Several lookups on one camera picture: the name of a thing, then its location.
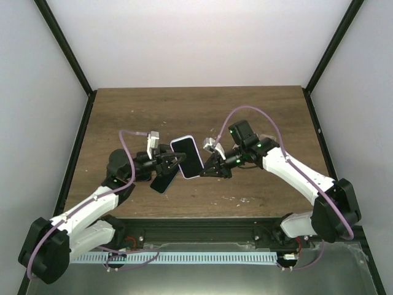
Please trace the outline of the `black left table edge rail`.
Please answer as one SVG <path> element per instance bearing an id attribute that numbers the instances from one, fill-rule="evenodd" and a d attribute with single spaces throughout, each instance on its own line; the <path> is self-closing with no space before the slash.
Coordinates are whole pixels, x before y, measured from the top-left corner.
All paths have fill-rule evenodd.
<path id="1" fill-rule="evenodd" d="M 87 103 L 85 105 L 84 113 L 82 115 L 82 120 L 80 122 L 79 129 L 77 132 L 76 140 L 75 140 L 74 145 L 72 147 L 72 152 L 71 152 L 71 156 L 70 156 L 70 159 L 68 162 L 66 173 L 63 178 L 60 193 L 59 193 L 58 199 L 56 201 L 55 209 L 53 211 L 54 216 L 62 213 L 65 208 L 65 204 L 67 201 L 67 197 L 69 194 L 72 179 L 74 176 L 77 161 L 78 161 L 78 158 L 80 155 L 80 150 L 81 150 L 82 143 L 83 143 L 83 140 L 85 137 L 85 132 L 87 130 L 88 121 L 91 116 L 91 112 L 93 109 L 93 105 L 95 102 L 97 92 L 98 92 L 97 90 L 94 90 L 91 94 L 88 95 Z"/>

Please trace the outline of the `clear phone case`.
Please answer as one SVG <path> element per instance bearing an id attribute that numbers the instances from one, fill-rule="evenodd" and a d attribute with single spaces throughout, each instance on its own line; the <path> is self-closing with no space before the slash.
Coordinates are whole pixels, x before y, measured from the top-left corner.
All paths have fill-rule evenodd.
<path id="1" fill-rule="evenodd" d="M 265 139 L 265 138 L 269 138 L 269 139 L 271 139 L 271 140 L 273 140 L 273 141 L 277 141 L 277 139 L 276 139 L 275 136 L 266 135 L 266 134 L 261 134 L 261 135 L 259 135 L 259 139 L 260 139 L 260 140 L 263 140 L 263 139 Z"/>

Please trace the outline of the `black right table edge rail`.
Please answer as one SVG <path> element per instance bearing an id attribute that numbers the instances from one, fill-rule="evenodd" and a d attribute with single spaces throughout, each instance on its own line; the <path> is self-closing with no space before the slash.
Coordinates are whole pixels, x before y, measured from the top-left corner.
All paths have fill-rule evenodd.
<path id="1" fill-rule="evenodd" d="M 307 89 L 302 88 L 303 91 L 303 95 L 305 97 L 305 101 L 308 107 L 308 111 L 309 114 L 311 116 L 311 120 L 317 135 L 317 139 L 322 151 L 322 155 L 325 161 L 325 165 L 327 167 L 327 171 L 329 176 L 331 176 L 334 179 L 337 179 L 337 174 L 335 171 L 335 168 L 333 166 L 333 162 L 321 129 L 321 125 L 319 123 L 319 119 L 317 117 L 312 99 L 311 99 L 311 94 L 309 91 L 307 91 Z M 373 284 L 376 288 L 376 293 L 377 294 L 386 294 L 383 283 L 381 281 L 381 278 L 379 276 L 378 270 L 376 268 L 373 256 L 372 256 L 372 252 L 370 250 L 370 247 L 368 245 L 368 241 L 367 238 L 365 236 L 365 232 L 363 230 L 363 227 L 360 225 L 356 225 L 355 229 L 354 229 L 354 241 L 355 242 L 359 242 L 361 247 L 362 247 L 362 251 L 363 253 L 366 255 L 367 257 L 367 265 L 368 265 L 368 269 L 370 271 L 370 274 L 372 276 L 372 280 L 373 280 Z"/>

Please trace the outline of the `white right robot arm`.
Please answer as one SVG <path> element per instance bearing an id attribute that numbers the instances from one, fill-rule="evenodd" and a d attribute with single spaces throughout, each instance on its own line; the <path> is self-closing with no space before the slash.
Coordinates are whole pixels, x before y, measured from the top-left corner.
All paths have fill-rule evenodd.
<path id="1" fill-rule="evenodd" d="M 310 212 L 283 216 L 273 231 L 277 246 L 288 247 L 301 236 L 318 235 L 329 243 L 338 238 L 353 238 L 352 228 L 362 215 L 353 185 L 347 179 L 335 180 L 307 167 L 283 151 L 274 139 L 254 133 L 246 120 L 229 126 L 228 130 L 235 142 L 230 151 L 224 151 L 213 138 L 204 140 L 203 148 L 211 156 L 201 177 L 231 178 L 233 168 L 253 163 L 299 191 L 313 207 Z"/>

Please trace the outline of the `grey metal front plate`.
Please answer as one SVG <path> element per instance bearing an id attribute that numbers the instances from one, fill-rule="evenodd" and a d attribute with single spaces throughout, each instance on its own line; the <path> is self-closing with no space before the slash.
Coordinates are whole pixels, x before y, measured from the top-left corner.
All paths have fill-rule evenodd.
<path id="1" fill-rule="evenodd" d="M 303 270 L 267 265 L 147 265 L 108 273 L 73 264 L 55 283 L 30 283 L 28 294 L 377 294 L 368 259 L 356 243 L 324 245 Z"/>

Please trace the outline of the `teal phone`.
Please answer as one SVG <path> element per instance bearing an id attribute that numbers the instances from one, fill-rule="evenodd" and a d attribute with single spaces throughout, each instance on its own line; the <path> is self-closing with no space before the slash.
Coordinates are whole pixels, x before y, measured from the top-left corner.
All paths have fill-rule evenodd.
<path id="1" fill-rule="evenodd" d="M 171 183 L 179 173 L 179 169 L 176 168 L 167 175 L 157 175 L 150 184 L 150 188 L 159 194 L 164 194 L 170 187 Z"/>

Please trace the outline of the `black table edge rail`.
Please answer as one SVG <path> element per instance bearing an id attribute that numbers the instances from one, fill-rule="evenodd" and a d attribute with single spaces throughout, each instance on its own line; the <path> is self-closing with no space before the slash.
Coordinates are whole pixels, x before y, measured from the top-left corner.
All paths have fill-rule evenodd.
<path id="1" fill-rule="evenodd" d="M 76 140 L 75 140 L 74 145 L 72 147 L 72 152 L 71 152 L 71 156 L 70 156 L 70 159 L 68 162 L 66 173 L 63 178 L 60 193 L 59 193 L 58 199 L 56 201 L 55 209 L 53 211 L 54 216 L 62 213 L 65 208 L 65 204 L 67 201 L 67 197 L 69 194 L 72 179 L 74 176 L 77 161 L 78 161 L 78 158 L 80 155 L 80 150 L 81 150 L 82 143 L 83 143 L 83 140 L 85 137 L 85 132 L 87 130 L 88 121 L 91 116 L 91 112 L 93 109 L 93 105 L 95 102 L 97 92 L 98 92 L 97 90 L 94 90 L 91 94 L 88 95 L 87 103 L 85 105 L 84 113 L 82 115 L 82 120 L 80 122 L 79 129 L 77 132 Z"/>
<path id="2" fill-rule="evenodd" d="M 327 171 L 329 176 L 331 176 L 334 179 L 337 179 L 337 174 L 335 171 L 335 168 L 333 166 L 333 162 L 321 129 L 321 125 L 319 123 L 319 119 L 317 117 L 312 99 L 311 99 L 311 94 L 309 91 L 307 91 L 307 89 L 302 88 L 303 91 L 303 95 L 305 97 L 305 101 L 308 107 L 308 111 L 309 114 L 311 116 L 311 120 L 317 135 L 317 139 L 322 151 L 322 155 L 325 161 L 325 165 L 327 167 Z M 376 268 L 373 256 L 372 256 L 372 252 L 370 250 L 370 247 L 368 245 L 368 241 L 367 238 L 365 236 L 365 232 L 363 230 L 363 227 L 360 225 L 356 225 L 355 229 L 354 229 L 354 241 L 355 242 L 359 242 L 361 247 L 362 247 L 362 251 L 363 253 L 366 255 L 367 257 L 367 265 L 368 265 L 368 269 L 370 271 L 370 274 L 372 276 L 372 280 L 373 280 L 373 284 L 376 288 L 376 293 L 377 294 L 386 294 L 383 283 L 381 281 L 381 278 L 379 276 L 378 270 Z"/>

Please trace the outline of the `black right frame post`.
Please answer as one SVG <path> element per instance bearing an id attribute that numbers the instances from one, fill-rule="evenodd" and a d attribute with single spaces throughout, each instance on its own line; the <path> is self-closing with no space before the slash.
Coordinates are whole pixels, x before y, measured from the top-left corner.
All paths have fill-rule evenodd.
<path id="1" fill-rule="evenodd" d="M 357 13 L 360 11 L 360 8 L 362 7 L 363 3 L 364 0 L 352 0 L 350 2 L 328 46 L 326 47 L 321 59 L 319 60 L 316 69 L 314 70 L 309 82 L 307 83 L 307 86 L 305 87 L 305 90 L 308 93 L 312 93 L 315 87 L 317 86 L 317 83 L 319 82 L 324 71 L 329 65 L 332 57 L 337 51 L 341 41 L 343 40 L 352 22 L 354 21 Z"/>

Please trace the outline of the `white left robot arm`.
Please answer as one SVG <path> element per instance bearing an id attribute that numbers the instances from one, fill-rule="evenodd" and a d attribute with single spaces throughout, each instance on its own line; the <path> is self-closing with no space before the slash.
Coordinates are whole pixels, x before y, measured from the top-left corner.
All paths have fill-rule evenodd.
<path id="1" fill-rule="evenodd" d="M 38 218 L 30 226 L 18 262 L 30 278 L 46 284 L 57 281 L 70 263 L 99 246 L 119 248 L 125 242 L 125 227 L 109 211 L 120 206 L 153 171 L 158 177 L 173 176 L 187 158 L 161 144 L 152 156 L 139 152 L 129 159 L 124 149 L 113 151 L 106 178 L 85 200 L 52 219 Z"/>

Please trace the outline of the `black frame post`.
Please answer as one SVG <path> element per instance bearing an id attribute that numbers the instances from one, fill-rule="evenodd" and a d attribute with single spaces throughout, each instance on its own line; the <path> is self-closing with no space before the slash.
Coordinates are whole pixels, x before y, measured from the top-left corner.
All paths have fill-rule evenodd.
<path id="1" fill-rule="evenodd" d="M 317 83 L 319 82 L 324 71 L 329 65 L 332 57 L 337 51 L 341 41 L 343 40 L 352 22 L 354 21 L 357 13 L 360 11 L 360 8 L 362 7 L 363 3 L 364 0 L 352 0 L 350 2 L 328 46 L 326 47 L 321 59 L 319 60 L 316 69 L 314 70 L 309 82 L 307 83 L 307 86 L 305 87 L 305 90 L 308 93 L 312 93 L 315 87 L 317 86 Z"/>
<path id="2" fill-rule="evenodd" d="M 69 45 L 66 36 L 61 29 L 55 15 L 53 14 L 49 4 L 45 0 L 34 0 L 36 7 L 41 13 L 43 19 L 45 20 L 49 30 L 51 31 L 53 37 L 55 38 L 57 44 L 59 45 L 63 55 L 67 59 L 71 69 L 73 70 L 79 84 L 82 86 L 84 92 L 87 96 L 91 96 L 93 93 L 93 89 L 90 83 L 87 80 L 86 75 L 84 74 L 74 52 Z"/>

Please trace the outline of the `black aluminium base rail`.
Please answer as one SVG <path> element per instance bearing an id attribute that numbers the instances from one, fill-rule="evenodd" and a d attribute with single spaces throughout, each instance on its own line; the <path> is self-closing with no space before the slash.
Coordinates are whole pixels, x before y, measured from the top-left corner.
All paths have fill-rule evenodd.
<path id="1" fill-rule="evenodd" d="M 141 249 L 148 244 L 166 243 L 237 243 L 252 245 L 270 251 L 295 251 L 308 248 L 311 242 L 321 238 L 305 240 L 285 238 L 277 234 L 281 218 L 116 218 L 106 215 L 101 218 L 116 230 L 109 248 L 130 247 Z"/>

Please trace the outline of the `black left frame post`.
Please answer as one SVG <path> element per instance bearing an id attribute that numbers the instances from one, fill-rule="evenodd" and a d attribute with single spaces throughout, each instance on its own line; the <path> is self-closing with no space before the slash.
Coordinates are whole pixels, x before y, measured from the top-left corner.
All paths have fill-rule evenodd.
<path id="1" fill-rule="evenodd" d="M 86 75 L 84 74 L 74 52 L 69 45 L 66 36 L 61 29 L 55 15 L 53 14 L 49 4 L 45 0 L 34 0 L 36 7 L 41 13 L 43 19 L 45 20 L 49 30 L 51 31 L 53 37 L 55 38 L 57 44 L 59 45 L 63 55 L 67 59 L 71 69 L 73 70 L 79 84 L 82 86 L 84 92 L 87 96 L 91 96 L 93 93 L 93 89 L 90 83 L 87 80 Z"/>

